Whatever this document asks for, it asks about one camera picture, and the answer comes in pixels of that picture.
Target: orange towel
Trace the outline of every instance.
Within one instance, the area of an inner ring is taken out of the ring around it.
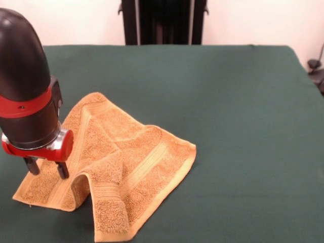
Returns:
[[[28,173],[13,199],[73,211],[91,194],[95,242],[131,240],[184,179],[196,146],[156,126],[145,126],[100,93],[81,99],[63,127],[74,132],[70,177],[61,180],[52,161]]]

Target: green table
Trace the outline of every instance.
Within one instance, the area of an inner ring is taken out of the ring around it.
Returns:
[[[324,102],[288,47],[45,47],[63,120],[99,91],[197,145],[185,180],[133,242],[324,242]],[[72,213],[11,199],[23,160],[0,152],[0,242],[93,242]]]

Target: black stand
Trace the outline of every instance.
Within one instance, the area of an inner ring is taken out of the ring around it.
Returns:
[[[123,12],[126,45],[201,45],[207,0],[194,0],[193,6],[192,3],[192,0],[121,0],[118,13]]]
[[[318,87],[320,93],[324,96],[324,69],[311,71],[308,73],[308,76]]]

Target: cable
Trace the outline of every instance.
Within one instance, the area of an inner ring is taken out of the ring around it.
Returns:
[[[320,60],[322,59],[323,50],[324,50],[324,43],[323,43],[323,45],[322,45],[322,49],[321,49],[321,51],[320,51],[320,55],[319,55],[318,61],[320,61]]]

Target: white wall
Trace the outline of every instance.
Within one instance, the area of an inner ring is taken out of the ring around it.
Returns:
[[[43,45],[124,45],[121,0],[0,0],[30,21]]]
[[[44,45],[124,45],[120,0],[0,0]],[[324,42],[324,0],[208,0],[204,45],[288,45],[306,67]]]
[[[288,45],[306,67],[324,43],[324,0],[208,0],[208,7],[204,45]]]

